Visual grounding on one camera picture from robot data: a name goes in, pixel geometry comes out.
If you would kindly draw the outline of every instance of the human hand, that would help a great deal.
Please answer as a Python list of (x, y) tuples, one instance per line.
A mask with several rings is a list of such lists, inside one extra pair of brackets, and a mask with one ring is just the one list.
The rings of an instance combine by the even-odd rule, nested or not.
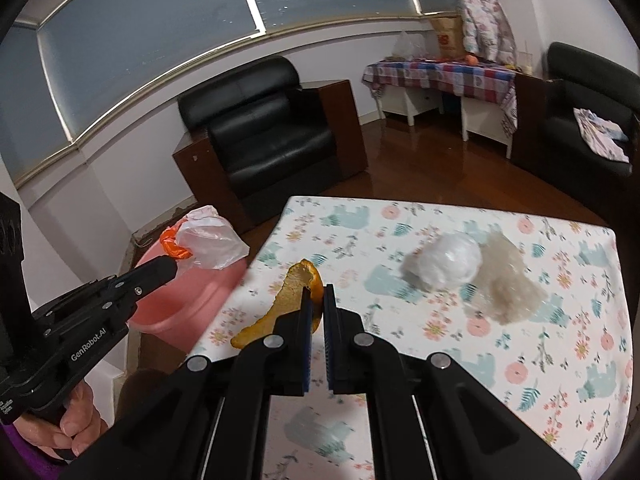
[(79, 456), (108, 429), (95, 409), (94, 391), (84, 381), (71, 391), (59, 427), (28, 413), (18, 418), (14, 426), (24, 440), (53, 458), (59, 458), (54, 449), (71, 448)]

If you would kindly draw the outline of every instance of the purple sleeve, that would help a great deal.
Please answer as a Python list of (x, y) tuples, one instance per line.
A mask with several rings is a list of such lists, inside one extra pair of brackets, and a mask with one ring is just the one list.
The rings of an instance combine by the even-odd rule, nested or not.
[(38, 478), (42, 480), (56, 480), (58, 478), (64, 466), (55, 464), (53, 459), (48, 460), (39, 449), (28, 444), (13, 425), (1, 427), (15, 450)]

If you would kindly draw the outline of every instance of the metal screw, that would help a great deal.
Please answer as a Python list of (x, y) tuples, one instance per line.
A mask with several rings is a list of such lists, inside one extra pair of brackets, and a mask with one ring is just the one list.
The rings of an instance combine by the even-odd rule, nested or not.
[(366, 332), (360, 332), (353, 336), (353, 342), (358, 346), (371, 346), (373, 345), (373, 336)]
[(284, 345), (284, 339), (276, 334), (268, 335), (262, 342), (267, 348), (280, 348)]
[(201, 372), (207, 367), (208, 364), (209, 361), (206, 357), (196, 355), (187, 361), (187, 368), (191, 372)]
[(449, 368), (451, 357), (446, 354), (434, 354), (431, 356), (431, 364), (440, 370)]

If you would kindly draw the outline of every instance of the plastic bag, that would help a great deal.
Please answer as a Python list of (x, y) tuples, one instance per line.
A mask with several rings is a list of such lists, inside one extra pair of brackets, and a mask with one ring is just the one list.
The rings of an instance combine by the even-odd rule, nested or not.
[(187, 213), (160, 236), (164, 252), (178, 260), (178, 270), (224, 269), (249, 254), (231, 224), (213, 206)]
[(398, 36), (398, 40), (392, 51), (395, 59), (411, 61), (417, 57), (425, 57), (427, 52), (424, 37), (420, 34), (409, 36), (404, 30)]
[(501, 325), (533, 316), (546, 299), (546, 292), (525, 276), (518, 248), (502, 233), (492, 232), (481, 251), (482, 266), (473, 280), (473, 310)]
[(426, 244), (407, 270), (427, 290), (455, 288), (469, 283), (482, 263), (480, 247), (469, 235), (448, 233)]

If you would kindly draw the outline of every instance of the checkered tablecloth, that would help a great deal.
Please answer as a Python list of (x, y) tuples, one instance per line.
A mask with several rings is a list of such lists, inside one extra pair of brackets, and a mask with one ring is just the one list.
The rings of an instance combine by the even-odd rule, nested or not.
[(517, 127), (517, 105), (513, 70), (496, 64), (469, 66), (458, 62), (380, 61), (366, 67), (362, 80), (376, 96), (386, 85), (432, 88), (500, 105), (508, 123), (505, 131), (512, 135)]

